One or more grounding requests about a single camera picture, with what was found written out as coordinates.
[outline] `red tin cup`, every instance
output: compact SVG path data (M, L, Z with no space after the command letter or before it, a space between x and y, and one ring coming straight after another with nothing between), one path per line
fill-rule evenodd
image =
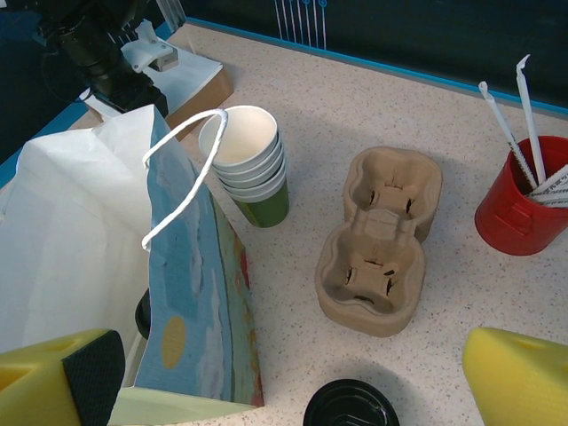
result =
M568 164L568 139L540 136L540 150L547 176ZM531 170L533 153L529 139L519 143ZM545 207L529 200L531 192L517 160L509 153L501 173L481 201L475 215L476 228L494 249L513 256L542 251L568 226L568 209Z

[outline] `coffee lid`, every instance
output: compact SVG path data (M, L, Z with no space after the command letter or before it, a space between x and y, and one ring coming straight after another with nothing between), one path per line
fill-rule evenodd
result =
M308 404L304 426L399 426L389 400L370 384L342 379L326 384Z

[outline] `countertop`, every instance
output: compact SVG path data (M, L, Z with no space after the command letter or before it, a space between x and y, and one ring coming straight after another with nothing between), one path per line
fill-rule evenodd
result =
M291 210L282 224L256 229L208 178L247 248L266 407L186 424L301 425L319 387L356 378L391 401L403 426L483 425L462 372L472 328L568 343L568 233L538 255L514 257L486 245L474 226L475 209L508 153L487 104L203 28L189 33L196 51L225 63L233 78L235 93L224 106L257 105L277 118ZM527 137L522 109L503 112L513 132ZM568 136L567 121L541 114L535 121L540 134ZM89 124L86 116L75 127ZM182 143L201 166L195 133ZM444 173L438 213L422 245L427 272L418 309L405 330L383 339L327 319L313 278L324 240L343 222L351 159L371 146L419 150Z

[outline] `cardboard cup holder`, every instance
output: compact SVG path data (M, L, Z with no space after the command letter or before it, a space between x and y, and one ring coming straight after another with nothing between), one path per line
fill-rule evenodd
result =
M416 151L377 147L351 163L345 223L324 244L316 270L319 305L346 327L386 337L410 322L442 187L439 166Z

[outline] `stacked paper cups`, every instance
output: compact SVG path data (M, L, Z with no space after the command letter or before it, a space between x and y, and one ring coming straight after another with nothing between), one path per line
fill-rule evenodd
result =
M258 106L226 109L229 122L212 170L243 215L254 226L279 224L289 210L286 158L274 117ZM221 119L207 120L199 135L206 157Z

